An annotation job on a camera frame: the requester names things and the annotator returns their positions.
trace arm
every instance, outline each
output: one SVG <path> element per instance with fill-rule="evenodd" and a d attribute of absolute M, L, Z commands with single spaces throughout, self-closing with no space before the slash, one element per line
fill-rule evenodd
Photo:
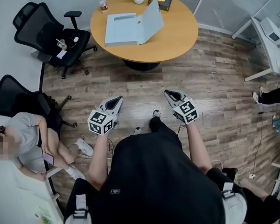
<path fill-rule="evenodd" d="M 41 182 L 44 182 L 46 181 L 47 177 L 45 174 L 42 174 L 42 173 L 35 173 L 35 172 L 32 172 L 31 170 L 29 170 L 28 168 L 26 168 L 20 160 L 18 160 L 16 163 L 15 163 L 15 166 L 19 169 L 19 171 L 21 173 L 23 173 L 25 176 L 27 177 L 31 177 L 31 178 L 34 178 L 36 180 L 39 180 Z"/>
<path fill-rule="evenodd" d="M 191 160 L 204 174 L 206 174 L 212 168 L 212 165 L 195 122 L 187 124 L 187 132 Z"/>
<path fill-rule="evenodd" d="M 96 190 L 101 189 L 108 176 L 107 141 L 108 134 L 105 134 L 104 136 L 98 136 L 93 150 L 91 163 L 89 165 L 87 173 L 85 174 L 86 180 L 91 183 L 91 185 Z"/>
<path fill-rule="evenodd" d="M 48 149 L 48 127 L 46 119 L 43 116 L 35 115 L 35 125 L 39 126 L 39 132 L 42 138 L 42 152 L 51 154 Z"/>

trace wooden floor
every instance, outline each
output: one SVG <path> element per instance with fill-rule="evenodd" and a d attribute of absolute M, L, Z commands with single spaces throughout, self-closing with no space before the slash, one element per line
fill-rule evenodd
<path fill-rule="evenodd" d="M 272 191 L 278 169 L 272 167 L 271 162 L 280 162 L 280 134 L 273 130 L 272 116 L 279 112 L 264 113 L 263 122 L 258 112 L 279 110 L 280 105 L 257 105 L 252 99 L 252 91 L 257 91 L 260 86 L 265 91 L 276 89 L 280 77 L 265 76 L 244 82 L 245 77 L 268 66 L 262 47 L 255 48 L 246 41 L 200 29 L 198 40 L 189 52 L 162 62 L 149 72 L 131 70 L 102 49 L 97 53 L 89 51 L 81 59 L 89 69 L 88 76 L 78 66 L 65 80 L 61 79 L 61 70 L 53 67 L 47 67 L 44 75 L 44 92 L 58 102 L 67 95 L 72 96 L 62 116 L 68 122 L 77 122 L 78 127 L 63 126 L 61 141 L 65 145 L 69 146 L 82 137 L 94 146 L 96 135 L 88 130 L 86 121 L 92 109 L 110 96 L 124 97 L 119 125 L 110 135 L 113 145 L 132 134 L 135 127 L 140 126 L 144 132 L 149 132 L 148 122 L 155 109 L 161 111 L 163 122 L 177 131 L 180 121 L 172 115 L 163 92 L 179 89 L 193 98 L 198 107 L 200 119 L 196 124 L 211 160 L 220 160 L 225 167 L 237 167 L 239 172 L 246 167 L 253 169 L 263 126 L 253 182 L 268 192 Z M 184 152 L 189 155 L 186 130 L 180 133 L 180 139 Z M 90 161 L 78 155 L 74 164 L 85 172 Z M 219 161 L 214 161 L 213 165 L 221 166 Z M 248 173 L 246 169 L 241 177 L 247 177 Z M 64 206 L 74 180 L 64 171 L 52 179 Z"/>

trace gray t-shirt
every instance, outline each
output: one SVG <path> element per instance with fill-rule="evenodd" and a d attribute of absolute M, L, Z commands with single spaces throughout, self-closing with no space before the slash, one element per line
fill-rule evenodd
<path fill-rule="evenodd" d="M 20 142 L 19 147 L 15 150 L 13 160 L 15 165 L 21 164 L 19 155 L 29 152 L 38 144 L 39 127 L 35 121 L 34 114 L 21 112 L 13 116 L 5 125 L 14 129 L 16 142 Z"/>

